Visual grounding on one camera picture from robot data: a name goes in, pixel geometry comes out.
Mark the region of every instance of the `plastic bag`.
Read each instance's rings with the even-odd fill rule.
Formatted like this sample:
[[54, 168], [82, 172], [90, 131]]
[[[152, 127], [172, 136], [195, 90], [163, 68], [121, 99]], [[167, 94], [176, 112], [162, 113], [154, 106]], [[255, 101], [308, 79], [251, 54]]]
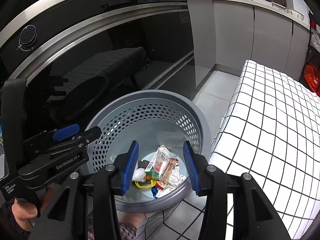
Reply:
[[319, 38], [319, 34], [314, 33], [311, 36], [311, 41], [310, 44], [317, 50], [320, 52], [320, 38]]
[[[320, 75], [317, 68], [314, 66], [306, 65], [304, 78], [308, 83], [312, 92], [316, 92], [318, 85], [320, 84]], [[320, 89], [317, 91], [317, 95], [320, 97]]]

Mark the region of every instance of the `oven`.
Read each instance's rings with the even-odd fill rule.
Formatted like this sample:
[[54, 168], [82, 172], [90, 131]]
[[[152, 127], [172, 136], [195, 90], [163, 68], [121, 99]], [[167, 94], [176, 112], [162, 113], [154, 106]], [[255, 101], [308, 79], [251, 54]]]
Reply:
[[40, 0], [0, 33], [0, 88], [27, 77], [24, 138], [145, 89], [196, 88], [187, 0]]

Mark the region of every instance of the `human hand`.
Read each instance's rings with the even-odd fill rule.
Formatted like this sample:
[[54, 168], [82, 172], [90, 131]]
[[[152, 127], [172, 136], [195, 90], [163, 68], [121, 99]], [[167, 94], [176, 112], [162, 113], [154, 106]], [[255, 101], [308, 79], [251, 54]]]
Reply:
[[[44, 195], [42, 205], [40, 207], [40, 213], [47, 207], [49, 201], [53, 195], [54, 186], [50, 184], [46, 189], [46, 194]], [[35, 205], [18, 201], [17, 199], [14, 200], [12, 205], [12, 214], [17, 222], [17, 224], [26, 231], [31, 232], [33, 226], [31, 225], [29, 219], [35, 218], [38, 215], [38, 210]]]

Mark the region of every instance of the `oven glass door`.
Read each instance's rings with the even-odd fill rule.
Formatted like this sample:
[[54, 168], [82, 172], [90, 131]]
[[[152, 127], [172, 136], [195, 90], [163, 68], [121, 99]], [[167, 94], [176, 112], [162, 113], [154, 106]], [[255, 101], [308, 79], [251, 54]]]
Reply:
[[88, 38], [28, 84], [25, 138], [74, 123], [85, 130], [103, 107], [145, 88], [192, 50], [188, 11], [140, 18]]

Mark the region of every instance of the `trash can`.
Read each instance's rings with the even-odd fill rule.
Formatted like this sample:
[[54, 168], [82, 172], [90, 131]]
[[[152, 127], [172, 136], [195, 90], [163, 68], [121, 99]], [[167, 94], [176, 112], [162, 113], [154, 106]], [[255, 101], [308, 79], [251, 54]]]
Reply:
[[191, 191], [183, 159], [183, 143], [189, 140], [195, 153], [210, 158], [211, 134], [207, 120], [189, 99], [164, 90], [144, 90], [125, 95], [104, 107], [87, 129], [101, 128], [101, 137], [88, 145], [89, 161], [80, 167], [82, 175], [97, 172], [116, 156], [128, 151], [133, 140], [139, 143], [139, 160], [151, 160], [165, 145], [178, 152], [180, 173], [187, 179], [169, 194], [155, 199], [151, 189], [133, 184], [125, 196], [116, 196], [123, 212], [152, 213], [173, 206]]

